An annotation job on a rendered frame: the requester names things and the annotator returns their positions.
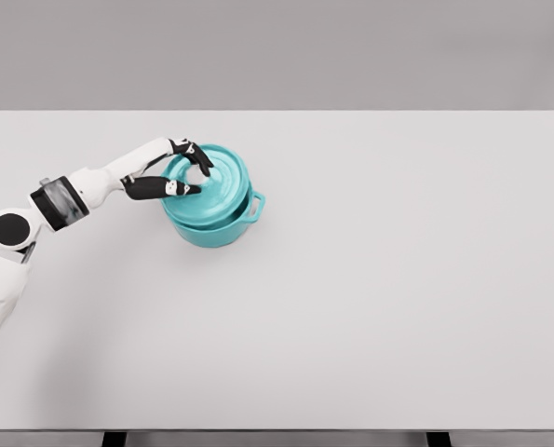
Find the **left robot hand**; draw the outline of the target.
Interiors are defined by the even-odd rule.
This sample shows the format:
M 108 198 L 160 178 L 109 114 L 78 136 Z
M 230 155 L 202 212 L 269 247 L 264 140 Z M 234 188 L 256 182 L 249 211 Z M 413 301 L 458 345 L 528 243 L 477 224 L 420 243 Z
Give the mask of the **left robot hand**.
M 188 139 L 173 141 L 158 138 L 109 163 L 107 169 L 133 200 L 159 199 L 169 196 L 188 196 L 201 192 L 201 187 L 189 185 L 163 176 L 143 176 L 143 173 L 167 157 L 182 156 L 191 165 L 198 166 L 205 177 L 214 167 L 209 157 Z

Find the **teal pot lid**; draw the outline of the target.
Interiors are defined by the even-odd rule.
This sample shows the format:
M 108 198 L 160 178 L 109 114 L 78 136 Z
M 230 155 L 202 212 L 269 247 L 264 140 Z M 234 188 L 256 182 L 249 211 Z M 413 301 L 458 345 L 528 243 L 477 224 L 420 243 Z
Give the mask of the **teal pot lid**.
M 250 177 L 240 156 L 217 144 L 204 144 L 201 148 L 213 164 L 210 176 L 203 177 L 199 185 L 201 192 L 161 199 L 172 221 L 197 228 L 213 226 L 231 216 L 250 188 Z

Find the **teal pot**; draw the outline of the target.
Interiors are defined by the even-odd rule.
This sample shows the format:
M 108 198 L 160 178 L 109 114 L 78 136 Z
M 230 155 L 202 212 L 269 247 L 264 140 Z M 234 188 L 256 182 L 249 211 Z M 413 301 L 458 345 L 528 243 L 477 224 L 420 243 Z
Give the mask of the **teal pot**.
M 235 242 L 252 224 L 255 224 L 262 215 L 265 202 L 264 195 L 249 190 L 246 199 L 237 209 L 237 213 L 230 216 L 226 223 L 210 229 L 199 229 L 178 223 L 169 216 L 169 208 L 167 206 L 163 206 L 163 208 L 169 221 L 184 240 L 202 248 L 219 248 Z

